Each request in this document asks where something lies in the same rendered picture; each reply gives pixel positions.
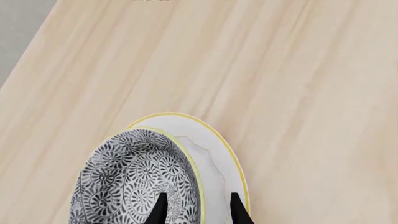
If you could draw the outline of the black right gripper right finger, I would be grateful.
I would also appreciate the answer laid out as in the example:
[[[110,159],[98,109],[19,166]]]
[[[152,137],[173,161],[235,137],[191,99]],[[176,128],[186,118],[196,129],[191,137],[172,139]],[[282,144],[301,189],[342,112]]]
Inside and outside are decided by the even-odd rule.
[[[254,224],[236,192],[231,193],[231,218],[233,224]]]

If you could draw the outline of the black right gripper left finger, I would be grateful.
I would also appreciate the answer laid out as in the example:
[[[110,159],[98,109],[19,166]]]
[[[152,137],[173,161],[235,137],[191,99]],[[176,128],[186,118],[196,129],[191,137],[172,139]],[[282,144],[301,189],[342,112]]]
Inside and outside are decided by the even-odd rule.
[[[167,194],[162,192],[146,220],[146,224],[165,224],[167,218]]]

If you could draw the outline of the black spiral patterned bowl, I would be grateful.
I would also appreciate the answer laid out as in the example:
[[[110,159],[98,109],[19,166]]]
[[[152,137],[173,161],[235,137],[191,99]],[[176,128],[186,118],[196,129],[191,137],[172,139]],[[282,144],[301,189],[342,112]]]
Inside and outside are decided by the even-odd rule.
[[[144,224],[160,194],[165,224],[205,224],[199,171],[182,143],[145,126],[105,140],[85,162],[72,194],[69,224]]]

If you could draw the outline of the white plate with yellow rim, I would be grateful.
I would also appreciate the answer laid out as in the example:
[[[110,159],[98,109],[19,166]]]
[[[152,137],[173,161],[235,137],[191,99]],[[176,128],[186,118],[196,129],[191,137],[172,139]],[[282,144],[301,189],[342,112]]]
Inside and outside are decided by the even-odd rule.
[[[250,209],[243,169],[224,137],[204,121],[183,113],[156,113],[128,128],[155,128],[176,138],[198,168],[205,192],[205,224],[233,224],[230,198],[236,192]]]

